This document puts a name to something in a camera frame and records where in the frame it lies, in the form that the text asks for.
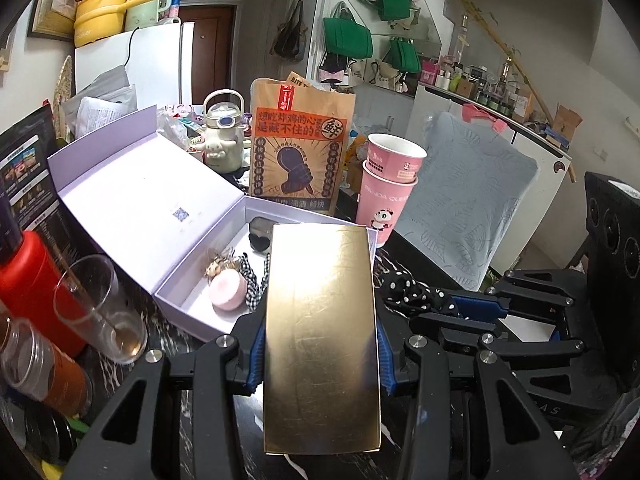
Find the gold rectangular box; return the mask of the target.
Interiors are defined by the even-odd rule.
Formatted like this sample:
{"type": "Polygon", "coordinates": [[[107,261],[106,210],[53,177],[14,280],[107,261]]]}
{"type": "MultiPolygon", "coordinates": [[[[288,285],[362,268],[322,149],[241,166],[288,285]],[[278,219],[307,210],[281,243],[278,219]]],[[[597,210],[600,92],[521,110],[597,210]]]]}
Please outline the gold rectangular box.
{"type": "Polygon", "coordinates": [[[380,447],[378,338],[362,226],[274,227],[262,421],[268,454],[380,447]]]}

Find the black polka dot scrunchie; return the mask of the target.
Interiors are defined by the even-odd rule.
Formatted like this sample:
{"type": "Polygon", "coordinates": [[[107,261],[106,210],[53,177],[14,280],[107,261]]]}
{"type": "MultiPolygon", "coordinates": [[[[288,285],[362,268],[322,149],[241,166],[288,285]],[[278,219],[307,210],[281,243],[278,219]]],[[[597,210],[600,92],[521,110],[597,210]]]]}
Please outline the black polka dot scrunchie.
{"type": "Polygon", "coordinates": [[[404,318],[423,313],[460,316],[451,296],[443,289],[417,281],[408,271],[390,270],[375,274],[374,284],[387,309],[404,318]]]}

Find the pink round compact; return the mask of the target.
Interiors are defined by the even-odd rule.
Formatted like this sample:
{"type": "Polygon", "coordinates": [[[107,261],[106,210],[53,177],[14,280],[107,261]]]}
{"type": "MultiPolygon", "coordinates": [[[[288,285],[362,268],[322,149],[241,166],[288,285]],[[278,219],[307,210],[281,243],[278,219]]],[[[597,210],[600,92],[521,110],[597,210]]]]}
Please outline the pink round compact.
{"type": "Polygon", "coordinates": [[[215,309],[224,312],[242,306],[247,293],[247,281],[237,270],[222,270],[209,284],[210,299],[215,309]]]}

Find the black white gingham scrunchie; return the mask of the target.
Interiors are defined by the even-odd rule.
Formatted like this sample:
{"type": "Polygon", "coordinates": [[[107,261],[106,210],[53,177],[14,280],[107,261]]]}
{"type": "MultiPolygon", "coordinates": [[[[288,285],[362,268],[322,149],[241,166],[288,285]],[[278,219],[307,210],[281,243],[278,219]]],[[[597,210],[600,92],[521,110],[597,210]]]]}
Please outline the black white gingham scrunchie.
{"type": "Polygon", "coordinates": [[[245,278],[247,284],[247,292],[245,294],[245,304],[250,312],[254,312],[260,300],[265,295],[269,282],[269,268],[270,268],[270,255],[266,255],[264,262],[264,272],[262,272],[262,279],[258,280],[253,268],[248,261],[248,255],[243,252],[239,256],[239,272],[243,278],[245,278]]]}

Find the grey leaf pattern chair cover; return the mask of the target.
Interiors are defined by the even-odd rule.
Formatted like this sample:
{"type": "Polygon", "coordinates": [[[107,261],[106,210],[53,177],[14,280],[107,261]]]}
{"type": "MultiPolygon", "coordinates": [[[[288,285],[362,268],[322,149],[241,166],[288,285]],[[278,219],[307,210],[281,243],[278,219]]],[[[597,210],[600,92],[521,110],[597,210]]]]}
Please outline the grey leaf pattern chair cover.
{"type": "Polygon", "coordinates": [[[427,158],[395,232],[476,292],[539,168],[488,126],[427,118],[427,158]]]}

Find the lilac open gift box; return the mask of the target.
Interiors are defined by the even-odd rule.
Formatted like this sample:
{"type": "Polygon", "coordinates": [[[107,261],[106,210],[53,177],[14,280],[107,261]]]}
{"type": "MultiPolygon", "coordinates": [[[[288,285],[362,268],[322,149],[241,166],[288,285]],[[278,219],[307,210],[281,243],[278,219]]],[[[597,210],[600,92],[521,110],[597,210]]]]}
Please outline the lilac open gift box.
{"type": "Polygon", "coordinates": [[[328,223],[324,214],[245,195],[157,133],[146,108],[88,133],[49,157],[61,202],[92,240],[180,330],[202,341],[228,334],[247,307],[218,312],[205,278],[213,254],[250,249],[256,218],[328,223]]]}

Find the upper pink paper cup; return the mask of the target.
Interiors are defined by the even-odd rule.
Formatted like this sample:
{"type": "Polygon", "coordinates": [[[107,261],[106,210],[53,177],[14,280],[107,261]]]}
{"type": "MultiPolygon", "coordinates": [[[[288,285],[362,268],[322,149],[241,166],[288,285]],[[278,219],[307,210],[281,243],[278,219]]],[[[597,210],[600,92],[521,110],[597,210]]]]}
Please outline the upper pink paper cup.
{"type": "Polygon", "coordinates": [[[399,136],[370,133],[368,136],[367,167],[377,177],[397,183],[416,180],[426,151],[399,136]]]}

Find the clear drinking glass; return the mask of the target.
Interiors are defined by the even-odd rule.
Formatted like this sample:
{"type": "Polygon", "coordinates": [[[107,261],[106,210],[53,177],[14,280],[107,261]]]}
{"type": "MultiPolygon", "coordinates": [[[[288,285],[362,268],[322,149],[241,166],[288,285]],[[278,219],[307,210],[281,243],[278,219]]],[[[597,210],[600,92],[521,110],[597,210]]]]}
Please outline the clear drinking glass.
{"type": "Polygon", "coordinates": [[[142,317],[105,256],[87,256],[66,268],[54,289],[53,309],[66,327],[116,364],[137,361],[148,342],[142,317]]]}

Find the orange spice jar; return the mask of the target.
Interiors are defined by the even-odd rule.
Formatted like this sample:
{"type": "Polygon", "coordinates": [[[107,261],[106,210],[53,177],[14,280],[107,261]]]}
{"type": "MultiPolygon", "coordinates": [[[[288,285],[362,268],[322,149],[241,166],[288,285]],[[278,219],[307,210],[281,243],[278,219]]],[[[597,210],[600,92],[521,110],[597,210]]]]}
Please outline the orange spice jar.
{"type": "Polygon", "coordinates": [[[9,320],[1,369],[10,387],[64,416],[89,411],[93,388],[87,373],[27,320],[9,320]]]}

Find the cream cartoon water bottle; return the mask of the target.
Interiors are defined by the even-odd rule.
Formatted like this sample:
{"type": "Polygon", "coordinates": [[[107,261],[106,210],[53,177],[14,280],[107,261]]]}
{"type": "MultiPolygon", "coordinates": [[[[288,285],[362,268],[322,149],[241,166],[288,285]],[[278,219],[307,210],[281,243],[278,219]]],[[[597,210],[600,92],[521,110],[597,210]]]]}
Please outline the cream cartoon water bottle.
{"type": "Polygon", "coordinates": [[[245,101],[240,92],[216,90],[203,103],[204,131],[190,140],[189,153],[217,174],[233,174],[243,162],[245,101]]]}

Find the red canister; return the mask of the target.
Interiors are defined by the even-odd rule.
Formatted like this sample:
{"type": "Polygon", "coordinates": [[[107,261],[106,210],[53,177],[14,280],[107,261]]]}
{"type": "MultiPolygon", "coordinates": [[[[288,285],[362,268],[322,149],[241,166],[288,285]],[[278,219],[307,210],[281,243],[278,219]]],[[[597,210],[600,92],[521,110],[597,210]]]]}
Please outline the red canister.
{"type": "Polygon", "coordinates": [[[14,318],[29,320],[43,336],[71,358],[86,342],[63,323],[54,310],[54,292],[61,273],[34,231],[23,233],[22,244],[1,257],[1,301],[14,318]]]}

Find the green tote bag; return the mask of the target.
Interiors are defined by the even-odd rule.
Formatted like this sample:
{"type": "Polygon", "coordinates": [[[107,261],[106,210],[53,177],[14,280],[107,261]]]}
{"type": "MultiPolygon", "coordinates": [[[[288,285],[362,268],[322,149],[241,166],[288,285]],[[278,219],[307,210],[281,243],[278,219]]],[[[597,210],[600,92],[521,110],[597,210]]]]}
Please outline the green tote bag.
{"type": "Polygon", "coordinates": [[[353,60],[365,60],[373,54],[369,29],[355,21],[344,1],[337,3],[333,13],[323,19],[324,47],[329,54],[353,60]]]}

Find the white refrigerator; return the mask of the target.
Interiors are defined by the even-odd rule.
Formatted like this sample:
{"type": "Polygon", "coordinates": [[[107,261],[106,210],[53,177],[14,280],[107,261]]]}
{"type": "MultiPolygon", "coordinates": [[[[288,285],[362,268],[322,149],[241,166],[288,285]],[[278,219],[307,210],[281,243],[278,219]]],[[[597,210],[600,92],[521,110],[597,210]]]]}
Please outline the white refrigerator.
{"type": "Polygon", "coordinates": [[[138,107],[192,102],[194,24],[170,23],[122,32],[75,50],[75,84],[124,66],[136,87],[138,107]]]}

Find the yellow pot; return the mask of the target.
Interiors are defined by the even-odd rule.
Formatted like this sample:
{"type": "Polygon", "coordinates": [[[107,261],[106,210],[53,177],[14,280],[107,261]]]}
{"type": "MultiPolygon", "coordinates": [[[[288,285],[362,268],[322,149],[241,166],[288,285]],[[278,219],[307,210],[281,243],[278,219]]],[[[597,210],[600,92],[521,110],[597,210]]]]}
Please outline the yellow pot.
{"type": "Polygon", "coordinates": [[[87,44],[120,34],[125,15],[135,6],[154,0],[78,0],[74,21],[74,46],[87,44]]]}

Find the green electric kettle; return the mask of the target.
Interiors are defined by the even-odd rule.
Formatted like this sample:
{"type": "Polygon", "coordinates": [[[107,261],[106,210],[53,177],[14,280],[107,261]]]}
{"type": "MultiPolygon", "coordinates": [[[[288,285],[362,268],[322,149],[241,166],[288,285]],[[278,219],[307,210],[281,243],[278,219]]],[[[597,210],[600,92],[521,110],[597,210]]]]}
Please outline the green electric kettle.
{"type": "Polygon", "coordinates": [[[160,14],[167,11],[170,5],[171,0],[149,0],[132,6],[126,12],[126,32],[155,26],[160,20],[160,14]]]}

